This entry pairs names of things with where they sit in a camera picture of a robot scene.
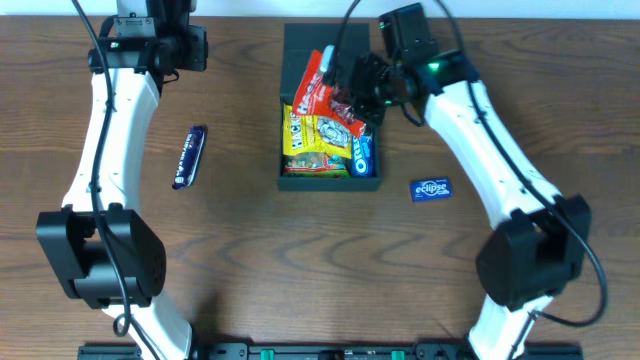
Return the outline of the blue Eclipse mint box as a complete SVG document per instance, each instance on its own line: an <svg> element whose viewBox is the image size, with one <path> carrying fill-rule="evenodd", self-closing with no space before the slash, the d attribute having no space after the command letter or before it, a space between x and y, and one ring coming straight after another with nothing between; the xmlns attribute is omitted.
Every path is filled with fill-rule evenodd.
<svg viewBox="0 0 640 360"><path fill-rule="evenodd" d="M453 196L453 188L447 177L413 181L409 189L413 203L448 199Z"/></svg>

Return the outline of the blue Oreo cookie pack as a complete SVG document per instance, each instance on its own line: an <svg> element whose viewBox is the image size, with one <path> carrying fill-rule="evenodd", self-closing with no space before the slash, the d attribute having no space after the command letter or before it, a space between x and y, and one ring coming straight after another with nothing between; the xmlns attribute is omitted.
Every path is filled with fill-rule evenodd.
<svg viewBox="0 0 640 360"><path fill-rule="evenodd" d="M369 128L359 137L352 137L352 158L350 174L352 177L369 178L374 175L374 140Z"/></svg>

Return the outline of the green Haribo gummy bag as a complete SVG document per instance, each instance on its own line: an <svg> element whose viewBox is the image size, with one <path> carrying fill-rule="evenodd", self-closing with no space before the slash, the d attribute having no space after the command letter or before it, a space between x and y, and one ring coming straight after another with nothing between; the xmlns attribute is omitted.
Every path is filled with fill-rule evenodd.
<svg viewBox="0 0 640 360"><path fill-rule="evenodd" d="M349 178L346 159L327 153L309 152L286 156L283 174L288 177Z"/></svg>

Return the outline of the dark blue Cadbury chocolate bar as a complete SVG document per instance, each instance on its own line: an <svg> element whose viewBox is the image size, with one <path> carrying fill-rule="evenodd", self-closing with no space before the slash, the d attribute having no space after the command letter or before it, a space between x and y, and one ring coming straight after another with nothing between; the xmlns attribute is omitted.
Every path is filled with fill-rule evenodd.
<svg viewBox="0 0 640 360"><path fill-rule="evenodd" d="M197 177L199 163L206 144L208 128L205 125L192 126L185 139L172 188L180 190L190 187Z"/></svg>

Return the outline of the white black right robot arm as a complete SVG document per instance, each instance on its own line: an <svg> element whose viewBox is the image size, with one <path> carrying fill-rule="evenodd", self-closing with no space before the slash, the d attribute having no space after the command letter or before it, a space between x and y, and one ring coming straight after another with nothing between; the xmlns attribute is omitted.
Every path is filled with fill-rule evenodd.
<svg viewBox="0 0 640 360"><path fill-rule="evenodd" d="M476 189L492 232L476 258L486 297L457 350L419 349L427 358L578 359L567 344L528 345L535 322L579 277L591 256L591 213L564 197L511 137L463 47L442 52L425 11L411 4L379 18L385 55L359 57L351 73L354 114L380 126L399 107L448 145Z"/></svg>

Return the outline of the red Hacks candy bag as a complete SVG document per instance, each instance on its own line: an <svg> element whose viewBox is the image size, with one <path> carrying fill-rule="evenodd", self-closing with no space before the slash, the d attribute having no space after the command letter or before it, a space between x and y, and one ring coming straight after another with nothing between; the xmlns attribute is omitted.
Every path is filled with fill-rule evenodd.
<svg viewBox="0 0 640 360"><path fill-rule="evenodd" d="M317 115L336 120L356 138L366 132L365 123L352 111L351 97L345 88L323 82L323 54L313 50L295 93L292 109L296 115Z"/></svg>

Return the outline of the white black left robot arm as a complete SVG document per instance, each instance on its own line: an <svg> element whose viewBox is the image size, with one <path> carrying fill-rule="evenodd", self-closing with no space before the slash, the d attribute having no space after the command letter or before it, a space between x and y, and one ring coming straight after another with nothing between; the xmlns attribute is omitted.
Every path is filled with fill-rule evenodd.
<svg viewBox="0 0 640 360"><path fill-rule="evenodd" d="M167 255L140 214L146 135L163 87L207 66L196 0L121 1L90 28L92 105L81 160L57 211L38 216L36 236L71 299L111 317L140 359L199 359L192 325L164 288Z"/></svg>

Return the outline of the yellow Hacks candy bag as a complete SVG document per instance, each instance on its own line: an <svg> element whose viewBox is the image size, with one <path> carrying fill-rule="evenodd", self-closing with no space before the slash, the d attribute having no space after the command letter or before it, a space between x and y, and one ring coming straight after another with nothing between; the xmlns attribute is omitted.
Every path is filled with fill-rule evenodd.
<svg viewBox="0 0 640 360"><path fill-rule="evenodd" d="M282 149L287 156L314 152L351 159L352 134L331 118L296 115L290 105L284 105Z"/></svg>

